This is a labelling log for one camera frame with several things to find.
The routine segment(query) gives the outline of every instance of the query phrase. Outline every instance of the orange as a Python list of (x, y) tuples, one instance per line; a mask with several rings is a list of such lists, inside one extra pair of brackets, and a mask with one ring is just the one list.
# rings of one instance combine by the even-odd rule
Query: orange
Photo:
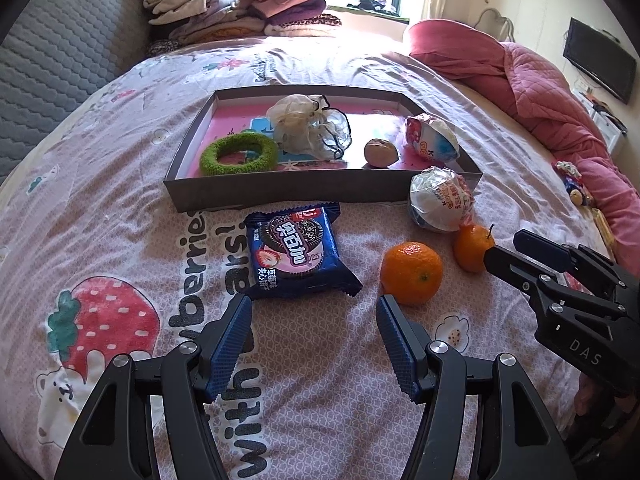
[(407, 306), (429, 301), (442, 282), (442, 260), (438, 253), (418, 242), (391, 247), (382, 259), (380, 282), (385, 294)]
[(491, 229), (480, 225), (465, 225), (460, 228), (453, 242), (453, 255), (458, 265), (467, 272), (482, 272), (484, 253), (495, 245)]

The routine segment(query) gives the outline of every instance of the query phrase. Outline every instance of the television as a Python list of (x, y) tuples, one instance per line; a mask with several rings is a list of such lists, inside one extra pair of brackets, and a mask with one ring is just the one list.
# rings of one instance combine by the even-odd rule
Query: television
[(636, 78), (636, 60), (615, 40), (571, 18), (562, 55), (614, 97), (628, 104)]

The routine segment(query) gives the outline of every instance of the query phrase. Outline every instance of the polar bear print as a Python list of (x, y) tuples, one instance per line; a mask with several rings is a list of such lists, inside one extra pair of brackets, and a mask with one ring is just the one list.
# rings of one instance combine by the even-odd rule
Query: polar bear print
[[(134, 361), (151, 358), (147, 352), (143, 351), (135, 351), (130, 355)], [(63, 366), (52, 372), (37, 375), (35, 387), (40, 396), (38, 442), (55, 444), (64, 449), (82, 408), (104, 372), (104, 367), (102, 353), (91, 350), (87, 354), (86, 382), (78, 372)], [(162, 397), (151, 397), (153, 426), (160, 420), (162, 414)]]

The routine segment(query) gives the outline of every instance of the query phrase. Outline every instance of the green scrunchie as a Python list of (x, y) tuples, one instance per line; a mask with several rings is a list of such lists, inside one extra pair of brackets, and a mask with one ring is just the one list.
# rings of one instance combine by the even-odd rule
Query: green scrunchie
[[(218, 159), (231, 153), (251, 151), (258, 158), (245, 164), (222, 164)], [(253, 173), (274, 170), (278, 164), (278, 145), (255, 130), (222, 137), (212, 142), (200, 155), (200, 171), (207, 176)]]

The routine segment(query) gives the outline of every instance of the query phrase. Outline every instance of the blue snack package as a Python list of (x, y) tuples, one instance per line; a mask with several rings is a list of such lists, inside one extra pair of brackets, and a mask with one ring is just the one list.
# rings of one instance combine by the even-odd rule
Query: blue snack package
[(331, 231), (338, 216), (337, 202), (248, 215), (244, 224), (256, 281), (249, 297), (295, 298), (331, 288), (358, 294), (362, 284), (340, 260)]

